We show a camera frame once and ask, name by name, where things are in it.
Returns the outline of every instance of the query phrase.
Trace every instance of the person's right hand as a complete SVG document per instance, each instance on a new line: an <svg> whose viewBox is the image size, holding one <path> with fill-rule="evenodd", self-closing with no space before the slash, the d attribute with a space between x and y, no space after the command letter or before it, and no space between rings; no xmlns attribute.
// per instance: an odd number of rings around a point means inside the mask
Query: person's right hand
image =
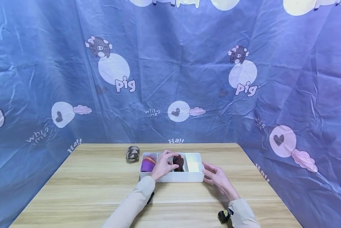
<svg viewBox="0 0 341 228"><path fill-rule="evenodd" d="M240 199L236 189L230 183L224 171L220 167L205 162L202 162L202 164L205 167L202 170L205 175L205 178L203 179L204 182L216 185L220 192L226 196L229 201Z"/></svg>
<svg viewBox="0 0 341 228"><path fill-rule="evenodd" d="M150 176L157 182L160 178L167 175L170 171L179 166L176 164L171 165L169 162L169 158L178 156L179 154L165 150L163 153L160 154L158 161L156 162L153 171L151 172Z"/></svg>

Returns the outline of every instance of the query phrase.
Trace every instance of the table surface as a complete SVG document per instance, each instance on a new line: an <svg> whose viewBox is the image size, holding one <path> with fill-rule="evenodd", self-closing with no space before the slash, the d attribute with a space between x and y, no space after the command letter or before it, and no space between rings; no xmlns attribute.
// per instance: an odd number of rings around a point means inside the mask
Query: table surface
<svg viewBox="0 0 341 228"><path fill-rule="evenodd" d="M11 228L100 228L139 181L140 162L125 159L130 144L81 144L34 197ZM199 152L220 166L253 209L262 228L302 228L234 143L136 144L142 152ZM206 183L157 183L153 203L137 216L134 228L220 228L227 205Z"/></svg>

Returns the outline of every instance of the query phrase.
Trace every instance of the beige sleeve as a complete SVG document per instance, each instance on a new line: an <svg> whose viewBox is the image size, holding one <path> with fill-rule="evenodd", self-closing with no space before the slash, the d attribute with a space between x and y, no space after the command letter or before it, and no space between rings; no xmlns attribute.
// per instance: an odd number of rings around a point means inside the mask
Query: beige sleeve
<svg viewBox="0 0 341 228"><path fill-rule="evenodd" d="M129 228L137 214L144 208L155 188L152 177L146 176L111 214L102 228Z"/></svg>
<svg viewBox="0 0 341 228"><path fill-rule="evenodd" d="M234 215L231 217L234 228L261 228L245 199L231 201L229 208L234 212Z"/></svg>

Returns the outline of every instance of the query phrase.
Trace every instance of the brown sock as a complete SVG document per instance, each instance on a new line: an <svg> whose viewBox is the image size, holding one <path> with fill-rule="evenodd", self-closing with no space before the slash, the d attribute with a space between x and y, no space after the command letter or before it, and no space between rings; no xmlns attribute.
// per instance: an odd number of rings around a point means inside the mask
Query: brown sock
<svg viewBox="0 0 341 228"><path fill-rule="evenodd" d="M174 172L184 172L183 165L184 165L184 159L182 156L175 156L173 157L173 164L179 165L178 168L174 170Z"/></svg>

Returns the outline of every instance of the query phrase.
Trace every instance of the purple sock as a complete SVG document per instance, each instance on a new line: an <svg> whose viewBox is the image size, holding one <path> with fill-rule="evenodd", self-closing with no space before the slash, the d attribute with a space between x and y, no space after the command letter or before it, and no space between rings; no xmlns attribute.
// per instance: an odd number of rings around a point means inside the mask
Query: purple sock
<svg viewBox="0 0 341 228"><path fill-rule="evenodd" d="M140 172L151 172L155 166L155 158L148 156L141 163Z"/></svg>

